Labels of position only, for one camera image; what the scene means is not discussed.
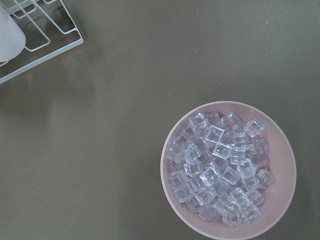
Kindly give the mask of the pink bowl of ice cubes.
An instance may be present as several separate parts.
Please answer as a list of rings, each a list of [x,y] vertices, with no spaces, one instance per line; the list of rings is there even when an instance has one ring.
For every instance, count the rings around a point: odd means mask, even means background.
[[[222,221],[204,222],[195,213],[189,212],[184,204],[180,204],[170,188],[167,151],[171,141],[178,135],[179,130],[187,125],[189,117],[197,113],[207,112],[219,112],[222,115],[234,112],[244,122],[259,118],[266,124],[266,130],[261,136],[267,139],[270,147],[268,154],[271,160],[269,170],[275,177],[275,183],[262,193],[266,200],[261,208],[262,216],[252,223],[244,222],[239,226],[229,227]],[[162,149],[160,177],[171,208],[194,231],[215,240],[248,240],[268,231],[286,213],[295,193],[297,168],[295,156],[287,137],[268,115],[241,102],[216,101],[196,107],[174,125]]]

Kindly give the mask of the pink cup in rack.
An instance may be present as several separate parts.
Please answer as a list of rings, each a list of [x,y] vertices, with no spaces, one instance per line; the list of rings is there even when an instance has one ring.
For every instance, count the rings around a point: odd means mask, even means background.
[[[17,57],[25,44],[25,34],[8,12],[0,6],[0,62]]]

